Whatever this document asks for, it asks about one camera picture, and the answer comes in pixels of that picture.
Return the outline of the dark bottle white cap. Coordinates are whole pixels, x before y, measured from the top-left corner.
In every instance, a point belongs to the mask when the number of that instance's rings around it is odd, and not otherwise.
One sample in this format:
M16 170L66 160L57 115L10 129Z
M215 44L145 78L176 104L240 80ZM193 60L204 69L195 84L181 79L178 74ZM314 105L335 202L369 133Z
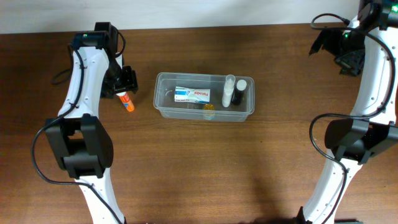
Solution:
M231 100L232 104L239 105L241 103L246 87L247 87L247 82L245 80L239 80L236 83L233 97Z

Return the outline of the orange tablet tube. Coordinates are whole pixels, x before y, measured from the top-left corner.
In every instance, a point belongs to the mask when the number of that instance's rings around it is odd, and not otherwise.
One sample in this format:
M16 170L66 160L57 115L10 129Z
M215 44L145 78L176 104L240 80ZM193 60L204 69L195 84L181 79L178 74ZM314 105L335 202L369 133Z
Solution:
M132 103L128 93L122 92L122 93L117 93L117 96L121 100L122 104L124 105L125 109L127 109L128 112L133 112L135 107L134 104Z

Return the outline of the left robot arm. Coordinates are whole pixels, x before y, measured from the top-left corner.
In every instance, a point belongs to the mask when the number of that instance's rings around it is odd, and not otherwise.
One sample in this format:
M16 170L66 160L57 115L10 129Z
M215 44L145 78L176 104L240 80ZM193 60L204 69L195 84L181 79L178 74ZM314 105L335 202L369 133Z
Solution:
M118 40L123 35L110 22L97 22L92 31L77 32L70 49L71 78L66 99L45 133L55 160L69 181L46 182L78 186L93 223L125 223L110 177L113 142L99 120L101 98L139 89L135 71L124 64Z

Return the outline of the white spray bottle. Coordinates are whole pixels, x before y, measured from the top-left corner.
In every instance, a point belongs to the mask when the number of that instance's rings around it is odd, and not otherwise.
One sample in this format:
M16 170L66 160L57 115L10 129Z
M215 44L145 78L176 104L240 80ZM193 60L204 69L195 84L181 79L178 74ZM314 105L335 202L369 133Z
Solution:
M231 104L233 92L235 88L236 77L234 75L227 75L224 82L222 105L227 108Z

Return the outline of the white blue medicine box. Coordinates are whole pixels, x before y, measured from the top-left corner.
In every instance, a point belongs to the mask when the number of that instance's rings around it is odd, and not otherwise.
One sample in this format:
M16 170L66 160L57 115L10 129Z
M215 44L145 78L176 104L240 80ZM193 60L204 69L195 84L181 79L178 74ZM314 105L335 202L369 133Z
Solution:
M210 89L193 89L176 86L174 102L207 104L210 102L210 93Z

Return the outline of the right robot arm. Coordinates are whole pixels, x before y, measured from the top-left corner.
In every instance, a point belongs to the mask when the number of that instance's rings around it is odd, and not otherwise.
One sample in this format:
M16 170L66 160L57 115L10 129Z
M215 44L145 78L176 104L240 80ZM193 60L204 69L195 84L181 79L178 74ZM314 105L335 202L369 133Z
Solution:
M360 1L357 15L339 17L342 27L320 27L310 55L323 49L334 56L340 72L361 76L359 93L349 115L331 117L325 132L326 159L315 190L294 223L335 223L335 213L356 173L372 157L397 144L397 1Z

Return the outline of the small gold-lid balm jar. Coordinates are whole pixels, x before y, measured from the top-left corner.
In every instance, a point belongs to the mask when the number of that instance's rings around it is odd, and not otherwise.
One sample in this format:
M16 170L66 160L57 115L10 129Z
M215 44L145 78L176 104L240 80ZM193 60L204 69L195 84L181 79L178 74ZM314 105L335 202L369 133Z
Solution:
M203 118L206 120L213 120L215 117L215 107L212 104L205 104L203 106Z

